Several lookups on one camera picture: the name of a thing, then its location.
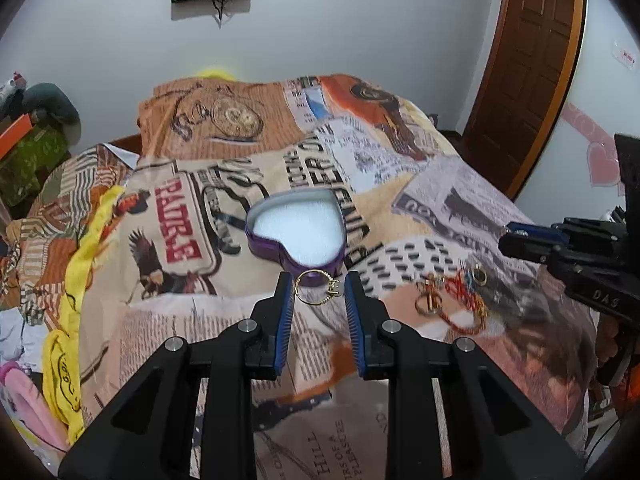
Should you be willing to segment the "pink cloth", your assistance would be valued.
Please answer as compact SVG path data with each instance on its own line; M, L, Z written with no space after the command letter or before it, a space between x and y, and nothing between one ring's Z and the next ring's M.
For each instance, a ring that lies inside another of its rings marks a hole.
M42 393L15 362L1 367L1 405L32 451L42 456L66 453L66 427L52 414Z

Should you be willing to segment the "yellow cloth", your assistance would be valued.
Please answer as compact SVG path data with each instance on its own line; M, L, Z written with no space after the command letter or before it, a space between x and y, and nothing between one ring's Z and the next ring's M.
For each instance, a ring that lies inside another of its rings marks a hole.
M74 444L85 430L78 358L82 303L103 230L124 191L123 186L114 185L100 197L87 232L65 271L58 317L60 327L52 330L43 344L42 393L52 415L66 430L64 441L68 445Z

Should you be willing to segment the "pink heart wall sticker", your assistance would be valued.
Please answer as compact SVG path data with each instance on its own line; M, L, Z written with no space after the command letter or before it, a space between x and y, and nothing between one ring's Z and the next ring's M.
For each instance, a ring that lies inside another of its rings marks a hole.
M561 118L587 141L590 184L594 188L616 188L617 195L622 196L624 185L620 180L614 138L573 103L564 105Z

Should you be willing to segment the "orange box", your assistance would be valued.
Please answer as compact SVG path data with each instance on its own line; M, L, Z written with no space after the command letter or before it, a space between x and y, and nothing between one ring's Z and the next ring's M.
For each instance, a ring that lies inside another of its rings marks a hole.
M0 136L0 158L12 151L30 130L32 130L32 121L27 114L23 114L7 126Z

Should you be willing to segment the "yellow pillow behind bed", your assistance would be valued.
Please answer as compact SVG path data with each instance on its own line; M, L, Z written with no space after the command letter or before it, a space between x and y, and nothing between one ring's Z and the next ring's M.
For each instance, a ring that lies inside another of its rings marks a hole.
M232 73L229 73L228 70L222 70L221 68L216 67L207 67L204 70L199 70L195 77L198 78L218 78L225 81L236 81L235 76Z

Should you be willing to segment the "purple heart-shaped tin box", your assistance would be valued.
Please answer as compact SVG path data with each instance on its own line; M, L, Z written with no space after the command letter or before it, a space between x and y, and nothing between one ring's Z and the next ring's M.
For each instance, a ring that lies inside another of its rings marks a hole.
M346 249L342 208L329 188L299 188L261 200L245 218L248 248L318 287L340 272Z

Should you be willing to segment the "dark grey plush cushion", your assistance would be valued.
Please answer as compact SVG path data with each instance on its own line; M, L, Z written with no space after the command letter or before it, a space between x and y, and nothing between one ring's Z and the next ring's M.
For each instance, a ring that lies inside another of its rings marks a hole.
M55 84L40 82L24 91L23 110L37 122L46 122L61 131L68 145L75 145L81 137L78 110L66 94Z

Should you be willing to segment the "brown wooden door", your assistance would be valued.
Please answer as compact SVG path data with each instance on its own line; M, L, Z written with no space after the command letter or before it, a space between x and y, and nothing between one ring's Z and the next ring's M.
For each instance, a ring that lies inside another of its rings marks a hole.
M462 141L466 161L515 198L546 146L577 61L585 0L501 0Z

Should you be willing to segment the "newspaper print bedspread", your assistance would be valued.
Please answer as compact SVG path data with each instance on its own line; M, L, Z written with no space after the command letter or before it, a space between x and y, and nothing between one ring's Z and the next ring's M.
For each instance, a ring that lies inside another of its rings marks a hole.
M56 474L168 338L234 330L292 276L288 358L256 380L262 479L381 479L387 380L352 357L343 283L430 341L470 338L586 449L596 328L536 263L500 254L523 215L410 101L348 75L186 78L139 108L134 165L99 145L52 171L6 229L1 404Z

